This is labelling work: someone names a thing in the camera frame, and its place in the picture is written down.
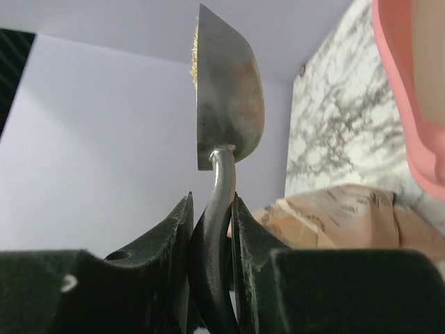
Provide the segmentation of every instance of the marble pattern surface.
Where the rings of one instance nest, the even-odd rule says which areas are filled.
[[[286,196],[354,183],[393,191],[445,235],[445,205],[412,177],[375,45],[372,0],[356,0],[293,86]]]

